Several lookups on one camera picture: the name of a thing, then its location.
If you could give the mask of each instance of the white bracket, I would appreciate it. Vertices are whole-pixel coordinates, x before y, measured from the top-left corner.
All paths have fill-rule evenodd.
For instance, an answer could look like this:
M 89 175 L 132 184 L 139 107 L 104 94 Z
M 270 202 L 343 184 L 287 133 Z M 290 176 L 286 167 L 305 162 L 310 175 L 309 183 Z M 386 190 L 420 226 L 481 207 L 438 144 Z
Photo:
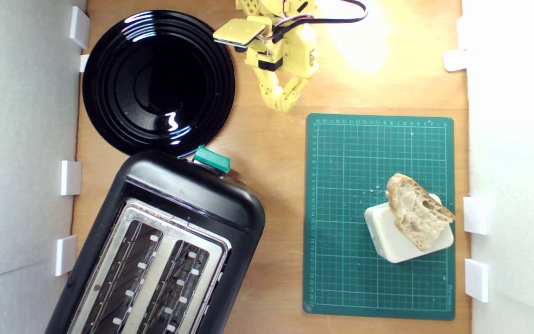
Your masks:
M 464 293 L 488 302 L 488 265 L 466 258 L 464 260 Z
M 70 38 L 82 49 L 89 43 L 89 17 L 77 6 L 71 9 Z
M 70 271 L 76 264 L 77 237 L 70 235 L 57 240 L 57 256 L 55 256 L 55 276 Z
M 80 56 L 80 73 L 85 71 L 85 64 L 88 62 L 89 53 L 87 55 Z
M 61 161 L 61 195 L 79 195 L 81 193 L 81 163 Z
M 463 197 L 463 215 L 466 232 L 487 235 L 490 209 L 486 199 Z
M 464 15 L 459 17 L 456 20 L 458 50 L 447 50 L 442 55 L 445 69 L 448 72 L 464 70 L 469 65 L 467 50 L 471 40 L 470 32 L 466 17 Z

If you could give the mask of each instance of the black cable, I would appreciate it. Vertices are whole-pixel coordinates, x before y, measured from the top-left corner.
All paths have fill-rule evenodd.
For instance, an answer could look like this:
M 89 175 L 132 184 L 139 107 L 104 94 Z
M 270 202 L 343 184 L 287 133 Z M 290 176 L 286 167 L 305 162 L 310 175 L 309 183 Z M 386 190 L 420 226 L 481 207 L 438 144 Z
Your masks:
M 298 21 L 294 21 L 291 25 L 288 26 L 279 26 L 274 28 L 273 30 L 273 43 L 277 43 L 280 39 L 284 37 L 284 34 L 287 34 L 292 30 L 293 28 L 303 25 L 304 23 L 355 23 L 362 21 L 365 19 L 365 17 L 368 16 L 368 9 L 366 8 L 365 4 L 362 4 L 361 2 L 357 0 L 340 0 L 349 2 L 350 4 L 354 4 L 356 6 L 359 6 L 364 10 L 364 15 L 362 17 L 356 17 L 354 19 L 299 19 Z

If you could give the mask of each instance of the black plate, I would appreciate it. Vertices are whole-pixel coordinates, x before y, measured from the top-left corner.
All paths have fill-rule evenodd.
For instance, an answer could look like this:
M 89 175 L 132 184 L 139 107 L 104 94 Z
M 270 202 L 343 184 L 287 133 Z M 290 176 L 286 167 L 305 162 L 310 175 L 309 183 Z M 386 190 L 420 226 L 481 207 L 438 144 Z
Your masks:
M 100 135 L 125 154 L 190 154 L 224 125 L 235 96 L 229 51 L 206 23 L 169 10 L 110 28 L 83 73 L 83 103 Z

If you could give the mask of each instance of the toaster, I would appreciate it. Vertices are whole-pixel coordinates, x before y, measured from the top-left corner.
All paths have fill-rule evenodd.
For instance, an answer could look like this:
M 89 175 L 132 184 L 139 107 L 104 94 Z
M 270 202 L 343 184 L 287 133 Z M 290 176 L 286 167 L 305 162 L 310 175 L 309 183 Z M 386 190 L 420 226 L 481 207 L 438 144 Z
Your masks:
M 258 198 L 202 156 L 123 164 L 47 334 L 221 333 L 258 245 Z

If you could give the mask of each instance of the white wall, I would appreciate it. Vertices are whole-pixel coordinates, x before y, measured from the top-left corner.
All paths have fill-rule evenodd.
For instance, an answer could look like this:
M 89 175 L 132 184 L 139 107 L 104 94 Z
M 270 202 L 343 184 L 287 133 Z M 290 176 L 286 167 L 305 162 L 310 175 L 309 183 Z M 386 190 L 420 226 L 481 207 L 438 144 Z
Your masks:
M 534 332 L 534 1 L 464 0 L 470 39 L 470 195 L 489 203 L 472 258 L 489 264 L 474 334 Z
M 85 0 L 0 0 L 0 333 L 42 332 L 66 277 L 55 240 L 70 234 L 59 195 L 74 160 L 80 48 L 68 38 Z

